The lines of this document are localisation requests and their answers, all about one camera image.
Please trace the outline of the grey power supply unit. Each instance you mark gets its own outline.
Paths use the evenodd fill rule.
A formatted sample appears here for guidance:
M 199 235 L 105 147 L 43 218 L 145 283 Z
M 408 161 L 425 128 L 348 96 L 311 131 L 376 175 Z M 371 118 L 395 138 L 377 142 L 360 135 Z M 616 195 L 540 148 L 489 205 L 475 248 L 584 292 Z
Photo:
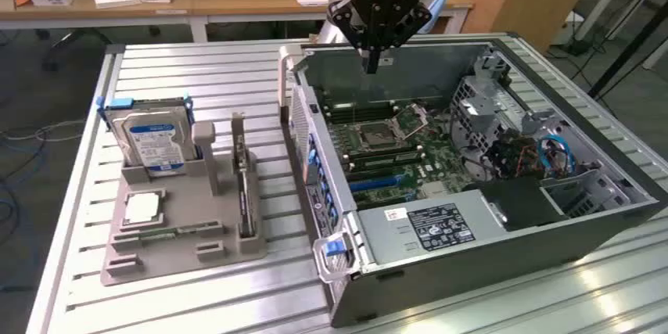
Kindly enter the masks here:
M 507 234 L 479 190 L 363 210 L 359 219 L 377 264 L 452 253 Z

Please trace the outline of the CPU socket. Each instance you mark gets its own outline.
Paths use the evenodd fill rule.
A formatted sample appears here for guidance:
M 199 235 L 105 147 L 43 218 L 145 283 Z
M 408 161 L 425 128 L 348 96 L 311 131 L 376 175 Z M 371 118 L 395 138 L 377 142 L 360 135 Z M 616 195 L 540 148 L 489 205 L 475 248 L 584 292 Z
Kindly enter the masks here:
M 367 145 L 369 149 L 381 149 L 396 144 L 392 129 L 383 122 L 361 124 L 359 127 L 359 134 L 363 144 Z

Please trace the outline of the green RAM stick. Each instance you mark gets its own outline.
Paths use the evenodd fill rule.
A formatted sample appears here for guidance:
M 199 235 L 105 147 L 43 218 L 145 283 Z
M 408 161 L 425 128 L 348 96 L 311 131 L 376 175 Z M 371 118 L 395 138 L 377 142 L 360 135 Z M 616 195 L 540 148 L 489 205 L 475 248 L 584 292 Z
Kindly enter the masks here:
M 188 224 L 176 227 L 153 228 L 136 230 L 133 232 L 117 233 L 113 235 L 113 241 L 120 242 L 131 239 L 175 239 L 181 235 L 201 235 L 224 233 L 224 225 L 219 221 Z

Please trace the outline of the installed black RAM stick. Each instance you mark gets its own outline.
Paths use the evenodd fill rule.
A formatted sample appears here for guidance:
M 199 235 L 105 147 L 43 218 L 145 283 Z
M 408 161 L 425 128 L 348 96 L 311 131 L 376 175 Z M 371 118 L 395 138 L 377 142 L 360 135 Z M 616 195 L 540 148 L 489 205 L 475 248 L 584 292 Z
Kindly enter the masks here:
M 376 156 L 359 157 L 348 162 L 351 171 L 369 171 L 387 167 L 399 167 L 421 162 L 423 153 L 401 152 Z

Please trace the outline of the open grey PC case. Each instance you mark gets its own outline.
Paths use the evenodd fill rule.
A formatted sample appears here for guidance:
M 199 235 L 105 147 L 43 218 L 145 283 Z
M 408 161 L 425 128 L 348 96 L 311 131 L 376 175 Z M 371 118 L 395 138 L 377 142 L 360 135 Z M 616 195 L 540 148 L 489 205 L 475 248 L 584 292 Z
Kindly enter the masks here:
M 512 66 L 509 87 L 528 111 L 521 130 L 507 130 L 481 152 L 455 141 L 449 105 L 461 78 L 487 51 L 500 52 Z M 359 53 L 344 44 L 293 43 L 280 50 L 281 125 L 333 326 L 371 321 L 581 260 L 668 207 L 668 188 L 657 181 L 668 175 L 668 163 L 517 36 L 429 36 L 392 49 L 375 74 L 360 63 Z M 377 264 L 329 139 L 324 105 L 416 100 L 449 111 L 445 130 L 473 179 L 460 192 L 479 190 L 487 181 L 535 178 L 565 219 L 507 231 L 452 253 Z M 345 240 L 348 252 L 327 257 L 324 243 L 336 238 Z

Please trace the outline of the graphics card with metal bracket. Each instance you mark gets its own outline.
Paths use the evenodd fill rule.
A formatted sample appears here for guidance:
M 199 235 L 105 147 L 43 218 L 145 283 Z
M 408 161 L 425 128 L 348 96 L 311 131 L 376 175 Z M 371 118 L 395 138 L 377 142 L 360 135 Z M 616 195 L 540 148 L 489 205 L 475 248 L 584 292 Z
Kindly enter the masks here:
M 245 130 L 244 115 L 233 113 L 231 120 L 232 140 L 233 140 L 233 173 L 237 179 L 239 191 L 239 235 L 243 239 L 257 236 L 257 172 L 256 160 L 249 151 Z

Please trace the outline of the hard disk in blue caddy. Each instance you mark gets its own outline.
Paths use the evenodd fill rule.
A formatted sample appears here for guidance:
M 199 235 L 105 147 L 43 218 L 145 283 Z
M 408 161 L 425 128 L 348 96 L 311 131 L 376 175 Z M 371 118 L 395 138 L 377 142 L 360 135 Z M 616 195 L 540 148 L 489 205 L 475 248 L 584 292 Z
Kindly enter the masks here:
M 185 173 L 200 153 L 192 141 L 192 99 L 96 99 L 97 112 L 113 133 L 128 167 L 143 167 L 152 178 Z

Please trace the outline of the grey parts rack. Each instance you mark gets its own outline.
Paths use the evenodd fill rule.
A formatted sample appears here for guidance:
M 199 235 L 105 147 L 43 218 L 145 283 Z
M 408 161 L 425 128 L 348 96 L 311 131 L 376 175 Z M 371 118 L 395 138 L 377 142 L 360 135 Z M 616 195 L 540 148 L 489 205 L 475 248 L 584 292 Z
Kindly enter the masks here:
M 113 286 L 141 279 L 213 268 L 263 258 L 267 240 L 261 229 L 261 205 L 257 174 L 257 236 L 239 235 L 239 191 L 231 153 L 212 152 L 215 126 L 201 121 L 192 126 L 192 140 L 203 156 L 185 163 L 185 173 L 152 178 L 141 167 L 124 167 L 111 220 L 101 283 Z M 139 223 L 124 219 L 128 198 L 153 192 L 160 196 L 156 216 Z M 181 235 L 175 239 L 113 241 L 117 233 L 219 221 L 224 233 Z

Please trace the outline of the black stand pole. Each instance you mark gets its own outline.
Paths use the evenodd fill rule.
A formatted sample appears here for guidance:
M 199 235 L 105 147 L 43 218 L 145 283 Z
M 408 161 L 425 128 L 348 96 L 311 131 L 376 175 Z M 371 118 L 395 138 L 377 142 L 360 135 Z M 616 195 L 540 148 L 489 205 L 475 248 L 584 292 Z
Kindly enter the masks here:
M 659 8 L 659 10 L 656 11 L 649 22 L 641 28 L 637 36 L 632 39 L 632 41 L 627 45 L 625 49 L 623 50 L 623 52 L 620 53 L 620 55 L 615 59 L 613 63 L 611 64 L 609 68 L 604 71 L 603 76 L 599 78 L 599 80 L 593 84 L 593 87 L 589 89 L 588 95 L 591 98 L 595 99 L 596 96 L 599 95 L 599 93 L 603 91 L 603 89 L 608 85 L 608 82 L 612 80 L 613 76 L 617 74 L 620 69 L 624 67 L 624 65 L 627 64 L 627 61 L 632 58 L 632 55 L 636 53 L 637 49 L 641 47 L 645 40 L 651 37 L 656 28 L 661 25 L 663 21 L 667 18 L 668 18 L 668 0 L 665 1 L 664 5 Z

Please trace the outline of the black office chair base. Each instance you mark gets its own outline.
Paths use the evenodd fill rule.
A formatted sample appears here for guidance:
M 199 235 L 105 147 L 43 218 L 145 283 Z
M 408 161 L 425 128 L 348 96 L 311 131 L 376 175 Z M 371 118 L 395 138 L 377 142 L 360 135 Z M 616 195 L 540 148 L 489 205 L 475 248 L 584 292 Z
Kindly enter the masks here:
M 93 27 L 77 28 L 72 30 L 48 49 L 41 59 L 41 69 L 45 72 L 56 72 L 59 70 L 59 63 L 56 62 L 57 55 L 72 46 L 83 37 L 93 37 L 105 45 L 113 42 L 109 37 Z

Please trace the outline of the green motherboard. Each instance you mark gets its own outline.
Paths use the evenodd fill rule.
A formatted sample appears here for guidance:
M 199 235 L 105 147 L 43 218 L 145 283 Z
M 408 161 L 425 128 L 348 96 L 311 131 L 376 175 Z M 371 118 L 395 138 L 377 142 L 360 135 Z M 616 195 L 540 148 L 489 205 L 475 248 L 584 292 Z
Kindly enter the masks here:
M 392 118 L 412 103 L 425 109 L 428 124 L 401 140 L 392 129 Z M 412 102 L 335 103 L 324 105 L 324 120 L 329 139 L 337 154 L 348 184 L 392 175 L 401 175 L 400 185 L 384 189 L 351 192 L 360 210 L 435 198 L 460 192 L 473 181 L 460 161 L 460 151 L 453 146 L 449 132 L 449 111 L 433 106 L 427 100 Z M 392 129 L 396 144 L 381 149 L 369 149 L 359 134 L 361 124 L 383 122 Z M 351 171 L 348 162 L 359 157 L 401 152 L 423 153 L 421 162 L 369 171 Z

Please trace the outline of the wooden desk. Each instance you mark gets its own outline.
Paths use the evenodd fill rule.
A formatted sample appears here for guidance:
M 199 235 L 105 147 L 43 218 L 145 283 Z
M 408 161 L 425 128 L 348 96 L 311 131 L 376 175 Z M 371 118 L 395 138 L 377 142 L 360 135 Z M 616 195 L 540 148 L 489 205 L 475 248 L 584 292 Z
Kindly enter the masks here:
M 100 9 L 93 0 L 73 0 L 68 6 L 19 6 L 0 0 L 0 30 L 128 27 L 181 24 L 196 42 L 208 40 L 211 23 L 324 20 L 323 6 L 303 6 L 296 0 L 173 0 L 169 3 Z

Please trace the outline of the metal socket cover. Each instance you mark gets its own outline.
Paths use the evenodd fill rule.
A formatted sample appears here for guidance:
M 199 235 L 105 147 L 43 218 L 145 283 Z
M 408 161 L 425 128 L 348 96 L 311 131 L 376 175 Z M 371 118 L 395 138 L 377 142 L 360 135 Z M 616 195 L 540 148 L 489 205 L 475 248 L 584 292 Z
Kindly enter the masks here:
M 396 135 L 401 140 L 407 140 L 428 124 L 425 109 L 412 103 L 397 113 L 391 122 Z

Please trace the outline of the black plastic air shroud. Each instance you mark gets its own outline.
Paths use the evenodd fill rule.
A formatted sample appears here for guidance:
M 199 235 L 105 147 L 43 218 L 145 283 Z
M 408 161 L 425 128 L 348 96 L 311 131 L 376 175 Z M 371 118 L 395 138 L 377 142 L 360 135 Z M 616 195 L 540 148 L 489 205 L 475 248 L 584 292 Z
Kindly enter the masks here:
M 479 183 L 487 201 L 501 214 L 504 228 L 516 231 L 565 219 L 537 179 L 520 177 Z

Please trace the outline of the blue expansion slot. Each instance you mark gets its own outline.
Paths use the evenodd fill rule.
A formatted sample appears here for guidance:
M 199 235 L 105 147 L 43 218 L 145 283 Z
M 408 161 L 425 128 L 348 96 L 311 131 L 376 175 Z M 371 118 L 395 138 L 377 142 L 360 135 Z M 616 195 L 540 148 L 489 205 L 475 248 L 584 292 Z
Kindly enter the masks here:
M 384 178 L 375 178 L 367 181 L 355 181 L 348 184 L 351 192 L 361 192 L 373 189 L 384 189 L 400 185 L 403 176 L 392 175 Z

